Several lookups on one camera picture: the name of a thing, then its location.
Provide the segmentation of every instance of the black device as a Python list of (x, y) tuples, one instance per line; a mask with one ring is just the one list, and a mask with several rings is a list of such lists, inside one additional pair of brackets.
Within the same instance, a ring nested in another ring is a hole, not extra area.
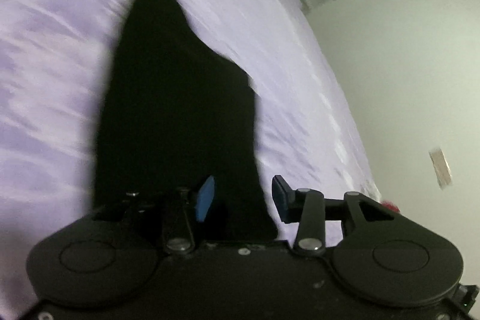
[[(272, 181), (287, 242), (209, 242), (195, 193), (129, 193), (38, 243), (27, 272), (40, 301), (21, 320), (466, 320), (479, 292), (459, 283), (448, 240), (368, 197), (325, 199)], [(325, 246), (325, 221), (344, 239)]]

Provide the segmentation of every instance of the screw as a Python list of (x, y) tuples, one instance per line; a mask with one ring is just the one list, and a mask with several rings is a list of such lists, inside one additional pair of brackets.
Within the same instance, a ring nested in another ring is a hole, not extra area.
[(248, 248), (240, 248), (240, 250), (238, 250), (239, 254), (240, 255), (250, 255), (251, 251), (248, 249)]
[(306, 238), (306, 239), (302, 239), (298, 242), (298, 246), (302, 249), (302, 250), (306, 250), (306, 251), (316, 251), (318, 250), (319, 248), (322, 247), (322, 242), (318, 239), (314, 239), (314, 238)]
[(191, 247), (191, 242), (190, 240), (187, 240), (185, 238), (175, 238), (170, 239), (166, 243), (166, 246), (172, 251), (182, 252), (188, 250)]
[(53, 316), (49, 312), (40, 312), (37, 316), (38, 320), (53, 320)]

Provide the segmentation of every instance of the bed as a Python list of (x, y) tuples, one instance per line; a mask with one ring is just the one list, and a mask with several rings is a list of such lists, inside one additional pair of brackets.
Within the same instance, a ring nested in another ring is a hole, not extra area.
[[(327, 198), (360, 191), (376, 200), (345, 96), (299, 0), (178, 0), (198, 37), (251, 77), (258, 96), (255, 155), (273, 175)], [(25, 259), (40, 239), (89, 208), (91, 141), (107, 54), (129, 0), (0, 0), (0, 316), (35, 300)], [(341, 240), (327, 226), (327, 245)]]

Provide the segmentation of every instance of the light switch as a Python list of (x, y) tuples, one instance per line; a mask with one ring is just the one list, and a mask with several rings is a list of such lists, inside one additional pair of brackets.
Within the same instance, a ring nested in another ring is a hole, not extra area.
[(441, 188), (452, 184), (452, 174), (450, 167), (443, 155), (443, 151), (438, 148), (437, 150), (430, 151), (431, 162), (434, 164), (435, 174), (437, 175), (438, 184)]

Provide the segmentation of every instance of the red object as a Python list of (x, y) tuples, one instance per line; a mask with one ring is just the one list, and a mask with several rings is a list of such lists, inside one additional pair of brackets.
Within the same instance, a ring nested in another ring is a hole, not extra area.
[(396, 211), (397, 213), (400, 213), (400, 209), (398, 208), (398, 206), (390, 201), (382, 201), (382, 205), (390, 209), (391, 211)]

